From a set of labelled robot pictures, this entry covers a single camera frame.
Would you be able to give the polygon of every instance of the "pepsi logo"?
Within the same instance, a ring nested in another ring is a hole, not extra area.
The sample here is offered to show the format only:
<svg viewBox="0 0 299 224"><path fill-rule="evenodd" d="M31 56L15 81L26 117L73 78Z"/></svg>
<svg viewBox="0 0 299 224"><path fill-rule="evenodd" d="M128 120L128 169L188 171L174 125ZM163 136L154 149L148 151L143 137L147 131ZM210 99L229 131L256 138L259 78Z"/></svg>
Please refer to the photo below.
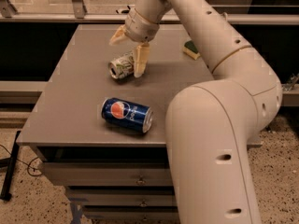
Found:
<svg viewBox="0 0 299 224"><path fill-rule="evenodd" d="M129 104L122 101L115 102L110 108L112 116L116 119L124 119L129 114L129 111Z"/></svg>

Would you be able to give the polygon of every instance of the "small green object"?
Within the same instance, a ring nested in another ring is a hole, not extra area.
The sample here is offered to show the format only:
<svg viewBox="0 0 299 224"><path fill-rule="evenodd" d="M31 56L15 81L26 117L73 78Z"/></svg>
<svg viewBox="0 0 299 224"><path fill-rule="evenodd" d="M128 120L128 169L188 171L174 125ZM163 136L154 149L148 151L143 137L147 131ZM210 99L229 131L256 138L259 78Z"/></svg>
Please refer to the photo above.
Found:
<svg viewBox="0 0 299 224"><path fill-rule="evenodd" d="M200 57L200 54L196 46L191 40L185 43L183 51L195 60L197 60Z"/></svg>
<svg viewBox="0 0 299 224"><path fill-rule="evenodd" d="M194 53L198 53L198 49L196 48L196 46L194 45L194 43L190 40L187 41L185 43L185 47L191 51L193 51Z"/></svg>

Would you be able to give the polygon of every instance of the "black wall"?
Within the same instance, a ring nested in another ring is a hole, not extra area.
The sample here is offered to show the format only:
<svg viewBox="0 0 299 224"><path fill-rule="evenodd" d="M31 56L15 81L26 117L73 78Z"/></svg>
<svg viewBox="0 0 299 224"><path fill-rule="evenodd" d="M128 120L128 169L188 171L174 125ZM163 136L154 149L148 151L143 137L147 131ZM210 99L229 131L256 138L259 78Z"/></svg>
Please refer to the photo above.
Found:
<svg viewBox="0 0 299 224"><path fill-rule="evenodd" d="M299 0L253 0L249 14L299 14L297 6Z"/></svg>
<svg viewBox="0 0 299 224"><path fill-rule="evenodd" d="M235 29L260 52L282 83L299 73L299 26L237 25Z"/></svg>
<svg viewBox="0 0 299 224"><path fill-rule="evenodd" d="M0 22L0 80L48 81L75 23Z"/></svg>

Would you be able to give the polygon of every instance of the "gray table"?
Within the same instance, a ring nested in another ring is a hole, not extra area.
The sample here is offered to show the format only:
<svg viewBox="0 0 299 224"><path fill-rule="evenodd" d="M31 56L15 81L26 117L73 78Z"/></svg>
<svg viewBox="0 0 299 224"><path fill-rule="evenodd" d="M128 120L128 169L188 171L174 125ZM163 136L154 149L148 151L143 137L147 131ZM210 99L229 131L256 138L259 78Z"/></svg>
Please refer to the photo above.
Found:
<svg viewBox="0 0 299 224"><path fill-rule="evenodd" d="M189 40L181 25L162 25L150 43L146 73L114 80L107 64L135 43L108 45L118 25L80 25L59 61L18 139L26 146L165 145L164 117L169 102L193 83L213 79L200 58L182 52ZM154 120L145 135L106 123L100 116L107 97L148 105Z"/></svg>
<svg viewBox="0 0 299 224"><path fill-rule="evenodd" d="M108 45L117 25L80 25L18 138L43 161L43 174L66 188L86 217L178 219L165 148L164 118L182 89L211 80L206 65L182 52L180 25L163 25L141 78L114 80L107 64L131 50ZM101 118L102 103L118 97L148 105L152 127L137 133Z"/></svg>

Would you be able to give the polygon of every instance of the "drawer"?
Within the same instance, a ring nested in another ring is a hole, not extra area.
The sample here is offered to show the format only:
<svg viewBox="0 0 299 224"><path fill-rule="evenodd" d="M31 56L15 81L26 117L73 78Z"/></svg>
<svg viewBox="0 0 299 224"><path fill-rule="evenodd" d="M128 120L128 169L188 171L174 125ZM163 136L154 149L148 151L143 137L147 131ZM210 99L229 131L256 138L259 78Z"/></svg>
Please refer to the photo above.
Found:
<svg viewBox="0 0 299 224"><path fill-rule="evenodd" d="M147 189L67 189L66 197L78 205L98 206L177 206L173 188Z"/></svg>
<svg viewBox="0 0 299 224"><path fill-rule="evenodd" d="M97 207L83 206L87 218L103 220L179 220L176 207Z"/></svg>
<svg viewBox="0 0 299 224"><path fill-rule="evenodd" d="M168 164L44 162L40 168L60 186L173 186Z"/></svg>
<svg viewBox="0 0 299 224"><path fill-rule="evenodd" d="M168 163L166 147L38 147L51 162Z"/></svg>

